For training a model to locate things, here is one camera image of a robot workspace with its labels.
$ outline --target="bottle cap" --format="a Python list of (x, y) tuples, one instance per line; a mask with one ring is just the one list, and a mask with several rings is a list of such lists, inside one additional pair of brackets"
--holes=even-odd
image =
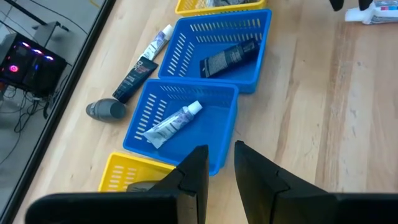
[(171, 36), (173, 35), (173, 31), (174, 28), (170, 24), (162, 30), (162, 32), (166, 35), (166, 40), (170, 40)]
[(201, 104), (199, 103), (199, 101), (195, 101), (193, 103), (191, 103), (191, 105), (188, 106), (188, 110), (192, 115), (197, 114), (203, 107), (201, 106)]
[(346, 22), (362, 22), (365, 20), (366, 12), (359, 10), (358, 7), (354, 9), (348, 9), (346, 11), (345, 21)]

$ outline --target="floor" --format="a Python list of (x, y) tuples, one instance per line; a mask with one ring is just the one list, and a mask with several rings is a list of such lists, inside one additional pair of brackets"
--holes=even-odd
[[(80, 53), (86, 33), (90, 31), (99, 12), (98, 6), (102, 5), (103, 0), (95, 0), (94, 4), (89, 0), (36, 0), (39, 4), (70, 18), (81, 28), (30, 0), (15, 1), (45, 22), (59, 21), (70, 30), (66, 32), (56, 28), (52, 39), (47, 44), (49, 50), (59, 54), (70, 64), (65, 69), (58, 85), (65, 84), (62, 80), (70, 74), (71, 65), (75, 63)], [(4, 0), (0, 0), (0, 20), (31, 39), (35, 32), (32, 26), (37, 25), (36, 21), (11, 7)], [(8, 33), (8, 29), (0, 24), (0, 40)], [(26, 112), (32, 103), (26, 100), (24, 102), (23, 92), (15, 91), (13, 88), (8, 88), (4, 96), (4, 101), (0, 101), (0, 212), (9, 200), (9, 196), (47, 122), (43, 116), (43, 110), (39, 110), (30, 117), (19, 136), (14, 132), (14, 127), (20, 114)]]

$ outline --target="wooden table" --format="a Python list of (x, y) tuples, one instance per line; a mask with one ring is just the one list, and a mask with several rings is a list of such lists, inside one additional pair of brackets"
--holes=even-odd
[[(41, 196), (96, 191), (109, 154), (124, 151), (139, 94), (116, 124), (89, 118), (85, 107), (110, 97), (156, 33), (175, 24), (176, 3), (117, 1), (16, 223)], [(355, 4), (346, 2), (345, 8)], [(269, 7), (273, 18), (261, 79), (255, 94), (239, 97), (231, 149), (241, 139), (325, 190), (396, 192), (398, 25), (345, 23), (344, 12), (333, 12), (327, 0), (269, 0)], [(247, 223), (233, 150), (210, 178), (207, 220)]]

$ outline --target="toothpaste tube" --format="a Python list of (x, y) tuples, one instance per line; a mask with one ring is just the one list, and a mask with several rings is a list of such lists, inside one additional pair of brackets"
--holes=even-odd
[(362, 22), (363, 24), (381, 24), (398, 22), (398, 1), (372, 2), (366, 10), (348, 9), (346, 22)]
[(173, 34), (174, 28), (171, 25), (167, 25), (162, 31), (160, 31), (155, 39), (145, 49), (144, 53), (140, 56), (148, 58), (149, 60), (155, 59), (163, 47), (167, 44)]
[(144, 133), (144, 137), (148, 139), (157, 149), (170, 139), (179, 129), (190, 122), (194, 115), (202, 109), (198, 101), (193, 102), (189, 106), (184, 106), (179, 111), (169, 116), (159, 124)]

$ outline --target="gray bottle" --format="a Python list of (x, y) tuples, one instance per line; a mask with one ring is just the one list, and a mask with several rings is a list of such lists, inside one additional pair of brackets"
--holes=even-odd
[(126, 115), (126, 107), (115, 99), (102, 99), (86, 107), (88, 116), (98, 121), (118, 121)]

